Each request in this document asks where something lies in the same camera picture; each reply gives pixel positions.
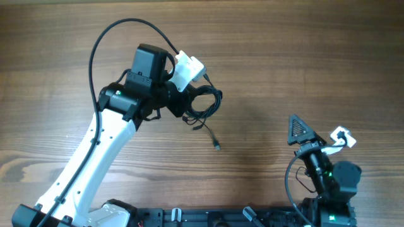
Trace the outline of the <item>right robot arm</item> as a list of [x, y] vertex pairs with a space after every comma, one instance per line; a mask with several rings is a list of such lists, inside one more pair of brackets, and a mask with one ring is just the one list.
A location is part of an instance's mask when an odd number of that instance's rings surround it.
[[[287, 197], [298, 215], [301, 226], [357, 226], [350, 200], [357, 194], [361, 168], [349, 161], [332, 163], [329, 155], [352, 148], [356, 140], [350, 131], [337, 127], [330, 135], [334, 144], [328, 145], [300, 117], [293, 114], [288, 123], [288, 145], [299, 144], [295, 157], [285, 172]], [[315, 198], [305, 198], [297, 205], [289, 191], [288, 175], [296, 160], [304, 162], [306, 175], [312, 180]]]

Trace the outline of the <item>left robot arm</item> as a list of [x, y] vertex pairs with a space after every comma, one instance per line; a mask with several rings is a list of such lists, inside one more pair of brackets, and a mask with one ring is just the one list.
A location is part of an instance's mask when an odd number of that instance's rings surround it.
[[206, 73], [204, 64], [179, 51], [172, 56], [141, 44], [125, 82], [99, 94], [91, 124], [70, 161], [34, 207], [19, 205], [13, 226], [136, 226], [137, 208], [117, 200], [94, 211], [90, 206], [112, 162], [150, 114], [168, 108], [181, 117], [196, 97], [190, 85]]

